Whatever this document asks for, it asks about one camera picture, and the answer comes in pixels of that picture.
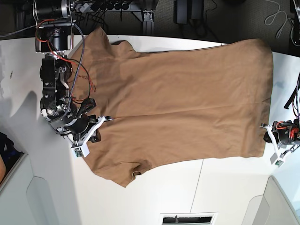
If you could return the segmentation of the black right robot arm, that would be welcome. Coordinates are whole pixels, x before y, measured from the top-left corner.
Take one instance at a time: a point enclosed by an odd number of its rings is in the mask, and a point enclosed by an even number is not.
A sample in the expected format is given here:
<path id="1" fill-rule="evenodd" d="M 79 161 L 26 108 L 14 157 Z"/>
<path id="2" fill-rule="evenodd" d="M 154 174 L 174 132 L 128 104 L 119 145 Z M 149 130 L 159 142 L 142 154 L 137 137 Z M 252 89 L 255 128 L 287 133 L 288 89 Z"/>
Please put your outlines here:
<path id="1" fill-rule="evenodd" d="M 95 100 L 90 96 L 77 100 L 73 95 L 80 70 L 87 71 L 83 65 L 85 43 L 79 60 L 65 54 L 74 47 L 73 29 L 83 35 L 72 18 L 76 9 L 74 0 L 33 1 L 36 52 L 45 55 L 39 71 L 43 83 L 41 113 L 56 134 L 71 135 L 72 147 L 80 150 L 87 142 L 101 140 L 98 129 L 111 117 L 88 115 L 96 107 Z"/>

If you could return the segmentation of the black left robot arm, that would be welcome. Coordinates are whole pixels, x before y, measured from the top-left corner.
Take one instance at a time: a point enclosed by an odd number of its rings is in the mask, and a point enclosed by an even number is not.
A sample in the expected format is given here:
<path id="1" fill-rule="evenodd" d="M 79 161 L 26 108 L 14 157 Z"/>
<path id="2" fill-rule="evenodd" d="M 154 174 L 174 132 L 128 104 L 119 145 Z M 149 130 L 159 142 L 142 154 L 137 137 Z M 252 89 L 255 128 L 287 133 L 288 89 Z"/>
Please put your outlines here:
<path id="1" fill-rule="evenodd" d="M 274 154 L 270 158 L 273 165 L 281 166 L 285 158 L 300 147 L 300 79 L 297 79 L 296 87 L 290 98 L 284 105 L 285 109 L 292 106 L 295 115 L 294 120 L 274 121 L 273 124 L 262 123 L 260 127 L 266 129 L 263 140 L 271 143 Z"/>

